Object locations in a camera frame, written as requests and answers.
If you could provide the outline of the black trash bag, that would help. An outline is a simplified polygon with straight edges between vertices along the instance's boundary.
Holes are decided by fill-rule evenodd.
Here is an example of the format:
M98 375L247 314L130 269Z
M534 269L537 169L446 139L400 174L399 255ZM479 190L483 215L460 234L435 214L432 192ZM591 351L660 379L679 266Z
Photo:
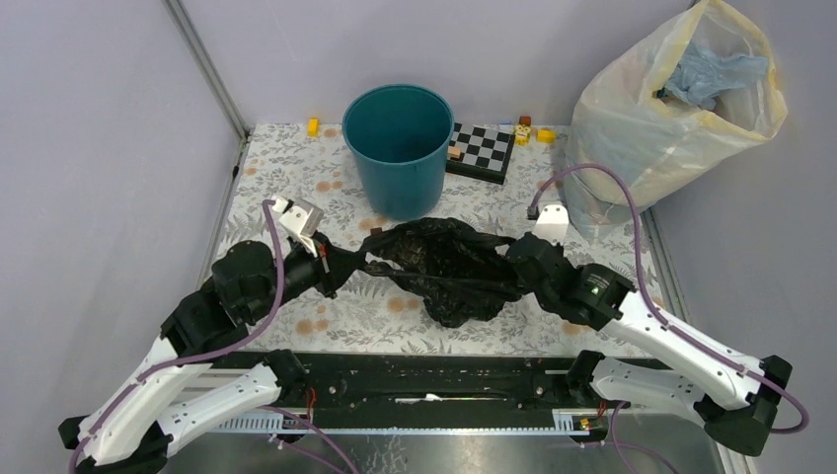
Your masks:
M362 267L365 273L389 278L419 296L433 321L458 328L492 320L530 291L497 251L513 242L459 219L425 217L368 236L359 253L374 258Z

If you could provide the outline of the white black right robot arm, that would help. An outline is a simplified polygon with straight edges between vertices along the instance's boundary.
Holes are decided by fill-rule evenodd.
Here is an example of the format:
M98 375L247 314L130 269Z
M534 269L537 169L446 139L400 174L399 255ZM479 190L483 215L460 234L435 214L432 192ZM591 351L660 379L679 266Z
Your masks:
M689 421L715 442L760 455L773 432L792 366L735 351L646 302L622 275L599 264L575 267L563 249L526 233L506 253L540 307L569 322L632 344L663 368L600 352L578 354L566 375L572 402L627 402Z

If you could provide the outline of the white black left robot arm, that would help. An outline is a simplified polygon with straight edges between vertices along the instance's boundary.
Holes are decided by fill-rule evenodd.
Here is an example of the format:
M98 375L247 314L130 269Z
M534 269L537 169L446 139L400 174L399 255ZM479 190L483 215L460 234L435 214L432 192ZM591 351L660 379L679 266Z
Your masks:
M233 382L187 402L176 397L219 359L263 330L280 306L314 288L333 298L366 263L363 253L317 233L315 250L294 243L287 256L259 241L231 247L199 290L161 326L143 362L98 411L58 427L71 450L71 473L158 473L180 448L239 414L278 402L316 401L305 368L290 350L268 353Z

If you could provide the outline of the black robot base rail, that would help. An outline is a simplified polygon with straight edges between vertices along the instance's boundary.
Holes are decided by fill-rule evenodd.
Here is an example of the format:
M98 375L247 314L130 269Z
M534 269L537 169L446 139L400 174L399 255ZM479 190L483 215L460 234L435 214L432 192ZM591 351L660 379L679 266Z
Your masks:
M593 418L602 407L596 399L579 401L570 394L569 357L299 353L297 358L305 378L275 404L312 418L329 409L426 406L577 410Z

